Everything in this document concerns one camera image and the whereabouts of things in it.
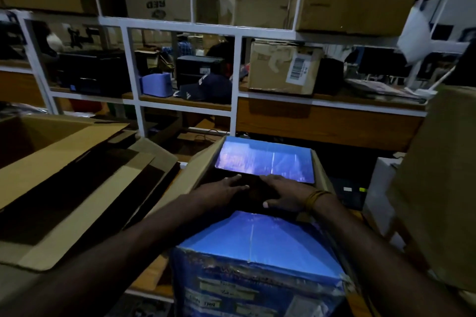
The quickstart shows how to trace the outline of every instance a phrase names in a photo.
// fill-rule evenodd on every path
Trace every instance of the cap brim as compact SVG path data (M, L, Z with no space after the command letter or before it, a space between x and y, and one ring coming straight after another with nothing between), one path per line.
M206 99L205 94L197 83L181 85L180 96L188 101L204 101Z

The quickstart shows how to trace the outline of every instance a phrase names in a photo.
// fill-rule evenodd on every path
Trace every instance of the blue box flap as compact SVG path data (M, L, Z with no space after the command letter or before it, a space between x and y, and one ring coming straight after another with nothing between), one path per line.
M287 144L227 137L215 168L254 175L277 174L314 183L311 150Z
M316 228L237 211L179 245L318 283L341 281L342 267Z

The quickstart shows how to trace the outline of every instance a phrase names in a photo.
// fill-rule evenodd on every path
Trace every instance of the person's right arm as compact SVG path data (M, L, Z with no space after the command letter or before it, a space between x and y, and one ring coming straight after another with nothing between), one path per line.
M280 195L265 208L302 211L316 189L281 176L261 176ZM383 238L353 216L333 194L316 200L312 214L344 249L372 303L384 316L466 317L473 313L442 286L421 274Z

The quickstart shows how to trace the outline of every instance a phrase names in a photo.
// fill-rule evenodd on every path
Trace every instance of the forearm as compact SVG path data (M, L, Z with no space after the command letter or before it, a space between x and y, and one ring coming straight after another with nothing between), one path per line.
M346 252L383 316L472 316L449 292L357 220L335 196L320 197L314 212Z
M166 247L164 240L204 212L198 199L180 196L128 230L45 276L0 308L1 316L103 316L111 303Z

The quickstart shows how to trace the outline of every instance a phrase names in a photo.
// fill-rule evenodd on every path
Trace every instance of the person's left arm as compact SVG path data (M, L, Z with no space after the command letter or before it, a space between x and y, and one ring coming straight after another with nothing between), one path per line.
M71 260L0 307L4 317L104 316L134 279L173 242L180 226L226 206L247 186L240 175L204 184Z

